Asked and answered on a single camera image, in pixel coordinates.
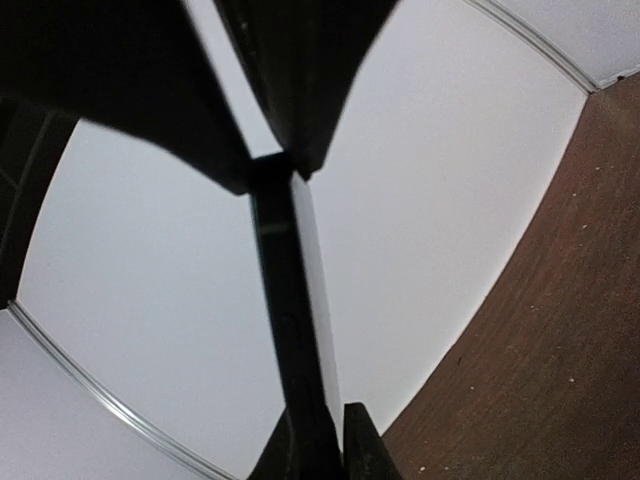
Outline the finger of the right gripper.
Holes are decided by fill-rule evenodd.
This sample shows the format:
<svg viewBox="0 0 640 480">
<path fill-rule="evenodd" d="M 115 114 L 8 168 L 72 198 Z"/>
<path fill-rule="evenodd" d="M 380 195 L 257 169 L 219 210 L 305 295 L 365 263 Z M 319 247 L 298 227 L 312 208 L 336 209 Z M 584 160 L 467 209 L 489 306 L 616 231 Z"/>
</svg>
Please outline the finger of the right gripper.
<svg viewBox="0 0 640 480">
<path fill-rule="evenodd" d="M 324 165 L 355 76 L 395 2 L 215 6 L 275 139 L 294 169 L 311 177 Z"/>
<path fill-rule="evenodd" d="M 180 1 L 4 1 L 1 89 L 249 189 L 248 148 Z"/>
</svg>

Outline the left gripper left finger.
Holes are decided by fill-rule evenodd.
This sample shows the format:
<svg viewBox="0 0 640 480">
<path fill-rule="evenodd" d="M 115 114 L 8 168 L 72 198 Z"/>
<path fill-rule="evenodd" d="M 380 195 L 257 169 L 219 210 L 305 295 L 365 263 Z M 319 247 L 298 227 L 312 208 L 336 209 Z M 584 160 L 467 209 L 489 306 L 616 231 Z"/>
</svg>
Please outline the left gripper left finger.
<svg viewBox="0 0 640 480">
<path fill-rule="evenodd" d="M 248 479 L 342 479 L 342 457 L 328 416 L 297 431 L 285 409 Z"/>
</svg>

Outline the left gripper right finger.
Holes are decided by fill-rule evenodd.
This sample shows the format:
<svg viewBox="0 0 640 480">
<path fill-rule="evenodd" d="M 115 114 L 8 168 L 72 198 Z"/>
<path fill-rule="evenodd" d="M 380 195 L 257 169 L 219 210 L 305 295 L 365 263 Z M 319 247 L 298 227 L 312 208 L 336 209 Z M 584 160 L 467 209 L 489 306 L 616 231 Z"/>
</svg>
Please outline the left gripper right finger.
<svg viewBox="0 0 640 480">
<path fill-rule="evenodd" d="M 343 447 L 343 469 L 346 479 L 402 479 L 363 403 L 345 405 Z"/>
</svg>

